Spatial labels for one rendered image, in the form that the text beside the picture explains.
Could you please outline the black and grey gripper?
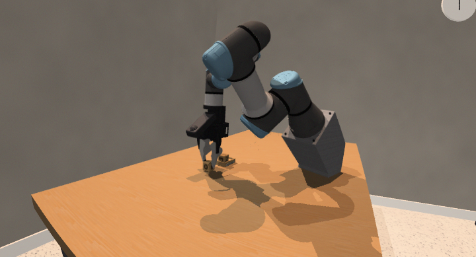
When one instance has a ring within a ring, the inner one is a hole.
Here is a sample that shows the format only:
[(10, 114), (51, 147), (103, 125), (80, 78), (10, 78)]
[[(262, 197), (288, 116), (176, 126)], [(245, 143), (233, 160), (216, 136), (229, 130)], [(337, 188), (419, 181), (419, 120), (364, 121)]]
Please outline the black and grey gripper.
[[(205, 130), (205, 132), (197, 139), (198, 149), (202, 157), (202, 161), (206, 161), (206, 155), (212, 151), (211, 165), (215, 167), (218, 157), (222, 154), (221, 139), (228, 137), (229, 123), (225, 122), (225, 106), (206, 106), (203, 109), (208, 112), (216, 113), (217, 119)], [(227, 134), (226, 134), (227, 127)], [(213, 140), (214, 139), (214, 140)], [(210, 141), (213, 141), (210, 144)]]

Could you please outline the tan wooden number cube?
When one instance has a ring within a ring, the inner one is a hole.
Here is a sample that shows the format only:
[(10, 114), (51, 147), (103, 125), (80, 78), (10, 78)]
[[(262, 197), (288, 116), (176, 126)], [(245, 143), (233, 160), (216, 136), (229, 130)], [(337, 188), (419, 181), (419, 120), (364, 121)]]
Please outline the tan wooden number cube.
[(221, 161), (221, 162), (227, 162), (229, 160), (229, 155), (228, 154), (225, 154), (225, 153), (222, 153), (219, 157), (218, 157), (218, 161)]
[(208, 171), (208, 172), (214, 170), (214, 168), (212, 168), (210, 160), (207, 160), (207, 161), (203, 162), (203, 170)]

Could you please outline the wooden rectangular tray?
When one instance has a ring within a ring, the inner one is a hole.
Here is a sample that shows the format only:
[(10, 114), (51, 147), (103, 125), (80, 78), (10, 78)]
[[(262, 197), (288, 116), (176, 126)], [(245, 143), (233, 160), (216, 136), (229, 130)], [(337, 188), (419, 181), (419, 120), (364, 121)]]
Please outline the wooden rectangular tray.
[(224, 167), (226, 167), (226, 166), (228, 166), (228, 165), (230, 165), (230, 164), (232, 164), (232, 163), (235, 163), (235, 158), (229, 157), (229, 160), (228, 160), (227, 162), (224, 163), (224, 162), (221, 162), (221, 161), (217, 161), (216, 164), (219, 165), (219, 166), (224, 166)]

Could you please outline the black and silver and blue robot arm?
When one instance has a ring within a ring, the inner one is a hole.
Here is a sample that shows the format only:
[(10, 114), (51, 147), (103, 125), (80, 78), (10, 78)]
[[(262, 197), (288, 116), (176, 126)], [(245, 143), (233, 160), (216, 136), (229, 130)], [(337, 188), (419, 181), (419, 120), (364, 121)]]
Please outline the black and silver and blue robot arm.
[[(242, 102), (244, 114), (240, 120), (258, 138), (264, 138), (287, 115), (294, 136), (314, 136), (323, 128), (325, 117), (312, 103), (298, 73), (277, 74), (268, 92), (258, 77), (255, 62), (270, 36), (270, 30), (262, 22), (247, 21), (203, 54), (202, 61), (207, 68), (204, 105), (223, 106), (223, 89), (232, 85)], [(186, 130), (187, 136), (199, 138), (216, 119), (216, 113), (204, 112)]]

